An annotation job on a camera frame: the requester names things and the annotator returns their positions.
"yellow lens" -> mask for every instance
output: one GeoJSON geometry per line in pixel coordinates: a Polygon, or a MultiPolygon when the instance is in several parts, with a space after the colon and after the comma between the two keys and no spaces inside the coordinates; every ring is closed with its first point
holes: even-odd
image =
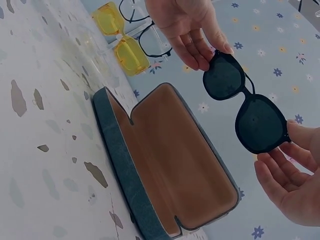
{"type": "Polygon", "coordinates": [[[139,44],[129,36],[121,39],[114,48],[114,54],[128,76],[140,74],[150,65],[139,44]]]}
{"type": "Polygon", "coordinates": [[[123,34],[125,22],[114,2],[108,2],[92,13],[96,25],[106,36],[123,34]]]}

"fingernail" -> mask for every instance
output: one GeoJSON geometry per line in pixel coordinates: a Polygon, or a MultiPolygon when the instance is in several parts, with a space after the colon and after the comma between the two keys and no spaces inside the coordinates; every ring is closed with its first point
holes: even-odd
{"type": "Polygon", "coordinates": [[[293,119],[288,119],[287,122],[289,124],[297,124],[297,122],[295,120],[293,120],[293,119]]]}
{"type": "Polygon", "coordinates": [[[226,43],[223,45],[223,47],[224,47],[226,53],[232,54],[232,55],[235,54],[234,50],[232,49],[232,47],[230,46],[229,43],[226,42],[226,43]]]}

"sunglasses frame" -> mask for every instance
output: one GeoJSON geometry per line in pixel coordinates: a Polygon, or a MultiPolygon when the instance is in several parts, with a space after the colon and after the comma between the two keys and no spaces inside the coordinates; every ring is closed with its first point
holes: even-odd
{"type": "Polygon", "coordinates": [[[243,68],[238,63],[238,61],[231,54],[226,54],[226,53],[220,52],[219,50],[215,50],[215,54],[209,63],[210,66],[213,65],[218,58],[223,58],[224,60],[226,60],[229,64],[231,64],[234,68],[236,68],[238,70],[238,72],[240,73],[240,77],[241,77],[240,86],[237,89],[235,89],[234,92],[230,93],[229,95],[227,95],[225,97],[216,97],[216,96],[212,95],[209,91],[209,86],[207,83],[207,81],[208,81],[207,74],[210,70],[204,72],[204,74],[203,74],[203,78],[202,78],[203,86],[205,88],[205,91],[208,93],[208,95],[217,101],[231,99],[231,98],[235,97],[236,95],[238,95],[239,93],[244,94],[244,101],[238,111],[238,114],[236,115],[235,124],[234,124],[236,136],[238,137],[241,144],[251,153],[261,154],[261,153],[268,153],[271,150],[277,148],[278,146],[280,146],[281,144],[283,144],[285,142],[290,143],[291,140],[289,138],[289,134],[288,134],[288,130],[287,130],[287,120],[285,119],[284,115],[279,110],[279,108],[266,96],[256,93],[254,83],[249,78],[249,76],[245,73],[243,68]],[[252,93],[246,88],[246,78],[248,78],[248,80],[250,81],[250,83],[252,85],[252,93]],[[276,114],[276,116],[278,117],[278,119],[281,121],[281,125],[282,125],[281,137],[274,144],[272,144],[272,145],[268,146],[267,148],[260,150],[260,151],[252,149],[244,141],[243,137],[240,134],[239,124],[238,124],[240,121],[240,118],[247,112],[248,104],[254,100],[261,100],[265,104],[267,104],[269,107],[271,107],[272,110],[274,111],[274,113],[276,114]]]}
{"type": "MultiPolygon", "coordinates": [[[[141,22],[141,21],[143,21],[143,20],[146,20],[147,18],[150,18],[150,19],[151,19],[151,17],[150,17],[149,15],[148,15],[148,16],[145,16],[145,17],[143,17],[143,18],[135,19],[135,20],[133,20],[133,19],[127,19],[127,18],[124,16],[124,14],[123,14],[123,12],[122,12],[122,10],[121,10],[121,6],[122,6],[122,3],[123,3],[123,2],[124,2],[124,0],[121,0],[121,2],[120,2],[120,4],[119,4],[119,12],[120,12],[121,16],[123,17],[123,19],[126,20],[127,22],[129,22],[129,23],[136,23],[136,22],[141,22]]],[[[165,53],[162,53],[162,54],[160,54],[160,55],[148,54],[148,53],[146,53],[146,51],[145,51],[144,48],[142,47],[141,41],[140,41],[141,36],[142,36],[146,31],[148,31],[152,26],[154,26],[154,25],[156,25],[155,22],[154,22],[153,20],[151,20],[151,24],[150,24],[149,26],[147,26],[144,30],[142,30],[142,32],[140,33],[140,35],[136,38],[137,41],[138,41],[138,43],[139,43],[139,45],[140,45],[140,48],[142,49],[143,53],[144,53],[147,57],[150,57],[150,58],[162,58],[162,57],[164,57],[164,56],[170,57],[170,56],[171,56],[171,51],[173,50],[172,47],[171,47],[168,51],[166,51],[165,53]]]]}

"speckled white table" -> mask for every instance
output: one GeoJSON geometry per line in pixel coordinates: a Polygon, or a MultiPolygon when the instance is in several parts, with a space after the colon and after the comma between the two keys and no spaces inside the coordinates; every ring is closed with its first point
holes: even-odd
{"type": "Polygon", "coordinates": [[[1,239],[141,238],[90,101],[137,103],[106,44],[78,0],[0,0],[1,239]]]}

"open glasses case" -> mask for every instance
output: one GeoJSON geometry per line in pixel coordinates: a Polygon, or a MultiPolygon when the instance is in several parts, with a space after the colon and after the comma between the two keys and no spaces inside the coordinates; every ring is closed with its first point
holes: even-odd
{"type": "Polygon", "coordinates": [[[239,188],[172,85],[159,85],[130,116],[107,88],[93,103],[118,184],[145,240],[178,238],[237,206],[239,188]]]}

